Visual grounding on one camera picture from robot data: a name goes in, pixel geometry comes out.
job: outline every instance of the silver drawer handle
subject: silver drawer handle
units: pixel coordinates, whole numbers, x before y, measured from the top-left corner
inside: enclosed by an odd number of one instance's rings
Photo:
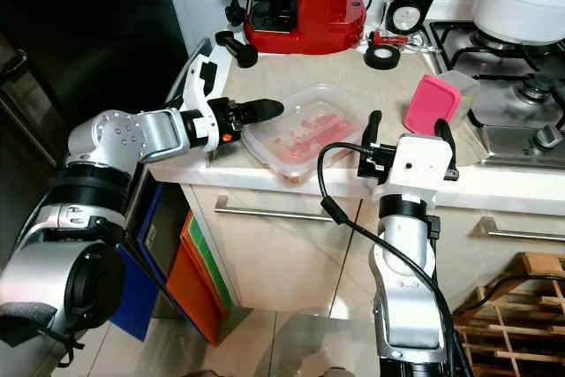
[[[248,207],[228,207],[227,196],[218,196],[218,199],[215,202],[214,212],[219,212],[222,214],[268,216],[273,218],[293,218],[297,220],[322,221],[322,222],[334,221],[329,217],[329,215],[302,214],[299,212],[267,211],[264,209],[252,209]]]
[[[494,218],[492,218],[492,216],[483,216],[478,224],[482,229],[485,230],[488,236],[501,236],[504,238],[528,238],[530,240],[551,240],[553,242],[565,242],[565,236],[561,234],[498,230],[496,221],[494,220]]]

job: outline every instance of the transparent food container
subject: transparent food container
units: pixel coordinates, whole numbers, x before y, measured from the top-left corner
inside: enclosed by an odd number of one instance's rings
[[[339,87],[318,84],[280,101],[284,104],[283,114],[247,125],[243,142],[261,162],[291,183],[300,183],[312,175],[318,154],[327,144],[361,140],[368,108]],[[332,149],[324,165],[349,152]]]

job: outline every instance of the black tape roll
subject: black tape roll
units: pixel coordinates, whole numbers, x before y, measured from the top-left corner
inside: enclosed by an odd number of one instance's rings
[[[388,44],[370,45],[365,52],[365,63],[375,70],[392,70],[400,61],[400,50]]]

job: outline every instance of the plastic container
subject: plastic container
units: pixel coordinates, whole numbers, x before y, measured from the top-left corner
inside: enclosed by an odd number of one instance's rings
[[[425,75],[412,97],[404,117],[404,126],[416,134],[433,136],[435,122],[439,118],[450,122],[460,101],[461,94],[457,88],[431,75]]]
[[[286,98],[284,113],[247,125],[243,142],[250,152],[287,181],[297,184],[316,170],[321,149],[334,141],[357,143],[368,108],[339,87],[319,84]],[[325,166],[349,153],[333,149]]]
[[[467,117],[469,109],[473,106],[477,94],[480,91],[480,83],[456,70],[444,72],[438,75],[438,77],[450,86],[457,88],[461,94],[461,101],[459,102],[455,115],[451,119],[451,124],[457,127],[462,123],[465,117]]]

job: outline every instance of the stove burner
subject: stove burner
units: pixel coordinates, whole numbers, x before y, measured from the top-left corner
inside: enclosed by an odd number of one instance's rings
[[[471,34],[471,42],[477,46],[482,46],[501,53],[517,51],[517,47],[514,43],[496,39],[480,30]]]
[[[540,72],[531,74],[528,79],[516,85],[516,94],[525,102],[543,103],[555,88],[554,82]]]

